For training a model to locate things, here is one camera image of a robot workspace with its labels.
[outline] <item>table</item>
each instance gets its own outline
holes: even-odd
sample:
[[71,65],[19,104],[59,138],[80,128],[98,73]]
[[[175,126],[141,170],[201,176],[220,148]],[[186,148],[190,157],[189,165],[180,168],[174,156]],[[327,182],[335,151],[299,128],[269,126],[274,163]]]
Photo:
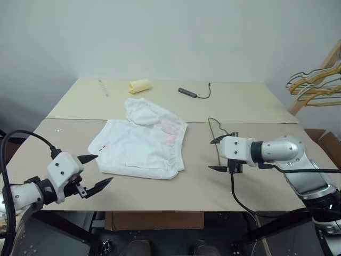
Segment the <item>table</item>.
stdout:
[[[272,140],[284,134],[299,137],[308,155],[320,166],[335,168],[331,160],[297,124],[297,119],[261,83],[212,83],[212,96],[193,99],[177,92],[178,87],[207,93],[203,82],[152,81],[153,88],[131,95],[128,81],[79,79],[43,120],[36,132],[62,150],[75,155],[87,153],[87,146],[101,131],[108,118],[125,118],[123,101],[127,97],[144,97],[168,108],[189,122],[183,142],[185,170],[173,180],[151,180],[114,175],[114,180],[89,199],[72,196],[61,205],[50,204],[47,210],[179,210],[179,211],[244,211],[232,198],[230,177],[209,169],[217,164],[208,117],[223,123],[228,131],[241,137]],[[219,135],[217,126],[215,135]],[[46,174],[50,152],[41,141],[28,138],[8,164],[12,183]],[[112,177],[99,171],[95,161],[85,165],[83,185]],[[332,176],[340,180],[340,175]],[[303,204],[283,175],[275,170],[245,166],[236,175],[236,194],[256,211],[288,211]]]

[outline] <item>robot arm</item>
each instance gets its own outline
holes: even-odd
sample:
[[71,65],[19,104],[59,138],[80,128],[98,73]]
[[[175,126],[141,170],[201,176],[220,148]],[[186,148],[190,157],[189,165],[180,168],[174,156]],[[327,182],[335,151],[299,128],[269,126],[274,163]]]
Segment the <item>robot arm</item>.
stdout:
[[[319,168],[307,157],[303,143],[291,136],[284,135],[272,141],[226,136],[220,144],[222,157],[245,161],[249,166],[275,162],[282,170]],[[285,173],[284,176],[305,204],[337,191],[325,173]]]
[[[303,143],[291,136],[272,141],[253,138],[221,136],[211,143],[220,143],[223,158],[241,161],[249,166],[276,163],[282,170],[319,169],[305,152]],[[321,213],[313,214],[313,222],[326,241],[332,255],[341,254],[341,192],[325,173],[284,173],[296,195],[307,207],[340,212],[339,218]]]
[[[86,190],[80,182],[80,174],[84,170],[83,164],[95,159],[96,155],[75,157],[70,153],[60,152],[47,167],[46,179],[33,177],[22,185],[12,185],[15,213],[18,215],[31,204],[37,204],[41,209],[44,204],[64,202],[65,197],[79,194],[81,198],[88,198],[100,192],[112,178],[102,180],[94,188]],[[0,194],[0,218],[6,217],[3,194]]]

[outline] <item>floor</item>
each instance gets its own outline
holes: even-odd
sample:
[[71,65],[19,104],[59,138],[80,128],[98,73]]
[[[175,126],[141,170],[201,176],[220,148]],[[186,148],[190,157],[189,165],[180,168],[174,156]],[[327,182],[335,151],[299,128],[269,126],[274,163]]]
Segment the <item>floor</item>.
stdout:
[[[89,228],[92,212],[57,212],[64,218],[83,228]],[[94,229],[102,241],[112,241],[114,248],[107,255],[124,256],[129,242],[145,238],[151,242],[152,253],[155,256],[192,255],[191,245],[199,239],[218,248],[222,256],[233,255],[230,244],[240,239],[248,229],[254,229],[254,220],[248,214],[242,213],[206,213],[205,229],[203,230],[135,230],[111,232]],[[300,227],[287,230],[267,239],[272,255],[322,256],[319,242],[315,236],[311,222]],[[20,245],[22,256],[40,255],[88,255],[89,246],[72,239],[36,219],[29,219],[26,224],[25,236]],[[246,247],[251,255],[254,244]],[[255,246],[253,256],[266,255],[262,242]]]

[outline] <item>black cable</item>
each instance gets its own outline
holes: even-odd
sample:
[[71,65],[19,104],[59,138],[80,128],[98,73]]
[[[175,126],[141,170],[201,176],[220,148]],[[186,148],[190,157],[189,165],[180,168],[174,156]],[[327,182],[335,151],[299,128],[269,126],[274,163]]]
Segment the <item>black cable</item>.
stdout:
[[264,218],[279,218],[281,216],[283,216],[283,214],[280,214],[280,215],[263,215],[263,214],[260,214],[260,213],[257,213],[251,209],[249,209],[248,207],[246,207],[245,205],[243,205],[239,199],[237,198],[236,196],[236,193],[234,191],[234,176],[233,176],[233,173],[230,173],[230,176],[231,176],[231,192],[232,192],[232,196],[234,198],[234,200],[236,200],[236,202],[242,207],[244,208],[246,211],[248,211],[249,213],[253,214],[253,215],[257,215],[257,216],[260,216],[260,217],[264,217]]
[[15,225],[16,225],[15,208],[14,208],[13,195],[11,191],[11,184],[9,181],[7,168],[6,168],[6,146],[10,137],[15,133],[24,133],[24,134],[32,135],[44,141],[49,146],[50,150],[55,149],[55,147],[45,138],[41,137],[40,135],[36,133],[25,131],[25,130],[16,130],[16,131],[10,132],[3,138],[3,141],[0,147],[0,168],[1,168],[0,173],[2,174],[2,177],[4,180],[4,187],[2,191],[3,191],[3,198],[4,198],[5,209],[6,209],[7,225],[6,225],[6,238],[5,238],[4,245],[1,251],[1,256],[8,256],[11,254],[14,239],[15,239]]
[[275,219],[275,218],[282,218],[285,217],[287,215],[291,215],[293,213],[297,213],[297,212],[320,212],[320,213],[329,213],[329,214],[334,214],[335,216],[340,217],[340,212],[338,211],[333,211],[333,210],[329,210],[329,209],[323,209],[323,208],[316,208],[316,207],[304,207],[304,208],[298,208],[295,209],[293,211],[287,212],[287,213],[282,213],[280,215],[263,215],[263,214],[259,214],[251,209],[249,209],[248,207],[246,207],[245,205],[243,205],[237,198],[235,192],[234,192],[234,176],[233,173],[230,173],[231,175],[231,190],[232,190],[232,196],[234,198],[234,200],[236,200],[236,202],[243,207],[245,210],[247,210],[248,212],[250,212],[251,214],[255,214],[257,216],[260,217],[264,217],[264,218],[271,218],[271,219]]
[[199,99],[208,99],[211,96],[211,83],[208,83],[208,89],[209,89],[209,94],[207,97],[199,97],[197,96],[197,98]]
[[297,173],[297,172],[341,173],[341,170],[339,170],[339,169],[295,169],[295,170],[282,170],[277,165],[274,165],[274,164],[262,164],[262,163],[259,163],[258,167],[260,169],[275,168],[277,171],[279,171],[281,173]]

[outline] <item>wire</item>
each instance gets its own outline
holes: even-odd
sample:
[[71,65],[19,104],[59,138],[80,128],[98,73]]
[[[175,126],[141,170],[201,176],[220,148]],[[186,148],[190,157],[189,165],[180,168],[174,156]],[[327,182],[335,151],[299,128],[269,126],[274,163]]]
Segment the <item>wire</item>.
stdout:
[[341,170],[339,170],[339,169],[295,169],[295,170],[282,170],[277,165],[274,165],[274,164],[262,164],[262,163],[259,163],[258,167],[260,169],[275,168],[277,171],[279,171],[281,173],[297,173],[297,172],[341,173]]
[[199,97],[197,96],[197,98],[199,99],[208,99],[211,96],[211,83],[208,83],[208,89],[209,89],[209,94],[207,97]]
[[246,211],[248,211],[251,214],[254,214],[254,215],[257,215],[257,216],[260,216],[260,217],[264,217],[264,218],[276,219],[276,218],[279,218],[279,217],[283,216],[283,214],[280,214],[280,215],[263,215],[263,214],[257,213],[255,211],[249,209],[248,207],[246,207],[242,202],[239,201],[239,199],[236,196],[236,192],[234,191],[234,176],[233,176],[233,173],[230,173],[230,176],[231,176],[231,192],[232,192],[232,196],[233,196],[234,200],[236,200],[236,202],[242,208],[244,208]]
[[258,241],[256,241],[256,242],[255,242],[255,244],[254,244],[254,247],[252,248],[252,251],[251,251],[251,256],[253,256],[253,255],[254,255],[254,251],[255,251],[255,248],[256,248],[257,242],[258,242]]
[[28,135],[32,135],[44,141],[50,147],[50,149],[53,149],[53,148],[55,149],[55,147],[45,138],[41,137],[40,135],[36,133],[25,131],[25,130],[16,130],[16,131],[10,132],[3,138],[3,141],[0,147],[0,173],[2,174],[2,177],[4,180],[4,187],[2,191],[3,191],[3,198],[4,198],[5,209],[6,209],[6,215],[7,215],[7,225],[6,225],[7,237],[3,244],[1,256],[7,256],[11,254],[12,248],[13,248],[13,242],[15,239],[15,225],[16,225],[15,208],[14,208],[13,195],[11,191],[11,184],[9,181],[7,168],[6,168],[6,146],[10,137],[15,133],[25,133]]

